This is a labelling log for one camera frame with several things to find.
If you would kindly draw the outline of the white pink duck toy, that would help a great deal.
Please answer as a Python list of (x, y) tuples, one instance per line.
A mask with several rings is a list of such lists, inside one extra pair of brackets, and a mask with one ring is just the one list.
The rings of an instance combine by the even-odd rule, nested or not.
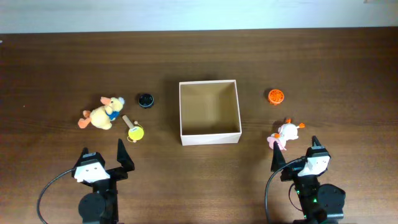
[(304, 127), (304, 123), (295, 125), (291, 122), (291, 119), (287, 119), (286, 122), (278, 128), (278, 131), (276, 133), (271, 134), (267, 138), (269, 147), (271, 149), (274, 149), (274, 144), (277, 143), (278, 148), (281, 151), (286, 151), (287, 149), (285, 148), (285, 146), (287, 144), (287, 141), (298, 139), (298, 130)]

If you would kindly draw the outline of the yellow rattle drum toy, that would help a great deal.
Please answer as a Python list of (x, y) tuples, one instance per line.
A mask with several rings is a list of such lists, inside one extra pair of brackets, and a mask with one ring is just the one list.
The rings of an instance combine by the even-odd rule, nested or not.
[(131, 121), (126, 115), (122, 116), (122, 119), (128, 126), (127, 140), (129, 142), (138, 142), (144, 137), (144, 128), (138, 123), (138, 121)]

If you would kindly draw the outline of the yellow plush duck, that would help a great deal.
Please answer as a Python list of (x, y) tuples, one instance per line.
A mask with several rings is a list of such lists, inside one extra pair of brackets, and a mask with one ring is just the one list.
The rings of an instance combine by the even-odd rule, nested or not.
[(112, 121), (114, 121), (124, 108), (125, 100), (122, 97), (101, 97), (100, 102), (102, 106), (92, 110), (84, 110), (83, 118), (78, 121), (78, 126), (81, 129), (86, 128), (92, 124), (96, 128), (103, 130), (111, 129)]

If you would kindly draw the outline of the orange round plastic toy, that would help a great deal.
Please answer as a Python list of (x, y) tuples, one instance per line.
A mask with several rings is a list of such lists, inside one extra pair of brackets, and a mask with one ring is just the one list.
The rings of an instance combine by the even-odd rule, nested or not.
[(272, 105), (279, 105), (284, 101), (284, 93), (281, 90), (273, 89), (268, 93), (267, 99)]

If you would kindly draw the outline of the black round puck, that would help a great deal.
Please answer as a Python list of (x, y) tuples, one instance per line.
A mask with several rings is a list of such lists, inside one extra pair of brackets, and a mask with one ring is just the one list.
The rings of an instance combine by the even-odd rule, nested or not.
[(141, 94), (138, 99), (138, 104), (144, 109), (151, 108), (154, 105), (154, 97), (149, 93)]

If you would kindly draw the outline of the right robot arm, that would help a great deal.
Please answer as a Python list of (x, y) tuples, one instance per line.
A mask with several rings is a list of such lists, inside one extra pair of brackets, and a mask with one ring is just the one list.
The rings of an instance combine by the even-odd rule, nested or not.
[(279, 142), (273, 143), (272, 175), (267, 181), (264, 192), (264, 208), (267, 222), (271, 223), (268, 206), (268, 192), (273, 178), (281, 174), (283, 182), (292, 181), (291, 189), (296, 191), (300, 202), (302, 220), (294, 223), (338, 223), (344, 218), (346, 192), (332, 184), (321, 184), (318, 177), (324, 174), (331, 159), (330, 153), (322, 146), (316, 136), (312, 137), (312, 146), (306, 155), (286, 162), (281, 153)]

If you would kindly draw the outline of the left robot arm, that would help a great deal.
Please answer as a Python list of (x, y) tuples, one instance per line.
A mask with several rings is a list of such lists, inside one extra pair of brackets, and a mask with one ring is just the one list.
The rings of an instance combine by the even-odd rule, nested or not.
[(135, 169), (122, 139), (118, 140), (116, 160), (120, 166), (106, 170), (102, 155), (84, 148), (74, 165), (72, 177), (92, 188), (92, 192), (86, 194), (78, 205), (84, 224), (119, 222), (117, 182), (127, 179), (128, 173)]

